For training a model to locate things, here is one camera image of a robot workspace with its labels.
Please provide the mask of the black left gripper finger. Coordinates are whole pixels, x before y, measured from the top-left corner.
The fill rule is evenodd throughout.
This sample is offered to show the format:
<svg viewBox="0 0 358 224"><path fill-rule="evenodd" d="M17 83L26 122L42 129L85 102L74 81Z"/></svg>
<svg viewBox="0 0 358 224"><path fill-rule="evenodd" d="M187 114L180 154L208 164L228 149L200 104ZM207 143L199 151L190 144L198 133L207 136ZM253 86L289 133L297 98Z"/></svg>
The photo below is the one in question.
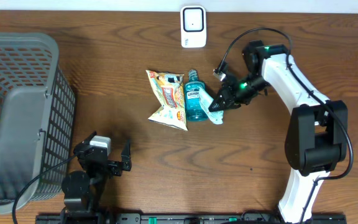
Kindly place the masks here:
<svg viewBox="0 0 358 224"><path fill-rule="evenodd" d="M131 161L131 140L128 139L124 145L124 149L121 152L121 161L130 162Z"/></svg>
<svg viewBox="0 0 358 224"><path fill-rule="evenodd" d="M93 131L87 138L85 138L84 140L82 140L82 142L80 142L80 144L84 144L84 145L89 145L90 141L97 135L96 131Z"/></svg>

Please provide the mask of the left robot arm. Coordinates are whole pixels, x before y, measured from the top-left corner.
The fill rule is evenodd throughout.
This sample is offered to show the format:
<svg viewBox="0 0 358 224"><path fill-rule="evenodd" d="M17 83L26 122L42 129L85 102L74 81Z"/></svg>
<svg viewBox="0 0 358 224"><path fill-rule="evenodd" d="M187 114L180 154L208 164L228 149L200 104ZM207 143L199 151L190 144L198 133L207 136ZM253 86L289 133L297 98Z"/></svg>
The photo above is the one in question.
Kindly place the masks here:
<svg viewBox="0 0 358 224"><path fill-rule="evenodd" d="M111 139L91 133L73 150L82 170L69 173L62 181L65 208L61 223L114 223L108 208L100 206L106 182L131 171L131 142L126 141L120 161L109 159Z"/></svg>

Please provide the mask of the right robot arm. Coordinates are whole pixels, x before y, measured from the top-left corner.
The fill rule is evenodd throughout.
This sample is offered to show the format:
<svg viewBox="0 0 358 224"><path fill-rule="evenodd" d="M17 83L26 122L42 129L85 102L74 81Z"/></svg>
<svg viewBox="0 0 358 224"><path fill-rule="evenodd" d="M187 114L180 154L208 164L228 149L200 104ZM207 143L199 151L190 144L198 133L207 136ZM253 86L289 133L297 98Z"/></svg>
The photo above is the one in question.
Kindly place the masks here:
<svg viewBox="0 0 358 224"><path fill-rule="evenodd" d="M290 113L284 148L291 167L278 211L284 223L307 222L321 184L332 179L331 171L347 155L347 106L320 93L284 45L251 41L242 56L249 71L243 79L230 74L225 61L214 69L222 87L208 109L215 112L248 105L269 86L277 92Z"/></svg>

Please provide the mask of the teal mouthwash bottle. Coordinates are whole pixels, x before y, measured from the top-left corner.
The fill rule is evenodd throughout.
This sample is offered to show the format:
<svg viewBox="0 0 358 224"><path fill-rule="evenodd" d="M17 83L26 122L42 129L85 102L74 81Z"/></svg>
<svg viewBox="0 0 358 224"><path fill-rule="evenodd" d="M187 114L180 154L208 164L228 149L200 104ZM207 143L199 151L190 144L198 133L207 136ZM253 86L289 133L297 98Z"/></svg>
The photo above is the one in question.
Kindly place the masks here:
<svg viewBox="0 0 358 224"><path fill-rule="evenodd" d="M188 82L185 84L185 110L187 121L204 121L208 116L200 105L199 90L205 90L205 84L199 79L196 70L188 72Z"/></svg>

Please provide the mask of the yellow snack bag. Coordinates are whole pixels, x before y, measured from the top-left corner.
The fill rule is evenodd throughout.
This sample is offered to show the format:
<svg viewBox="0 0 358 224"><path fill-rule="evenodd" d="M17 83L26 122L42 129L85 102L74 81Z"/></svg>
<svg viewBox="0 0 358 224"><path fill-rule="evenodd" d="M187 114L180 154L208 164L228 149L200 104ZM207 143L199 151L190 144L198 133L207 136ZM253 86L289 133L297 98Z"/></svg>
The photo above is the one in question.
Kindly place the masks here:
<svg viewBox="0 0 358 224"><path fill-rule="evenodd" d="M187 131L182 73L146 71L150 86L160 103L149 121Z"/></svg>

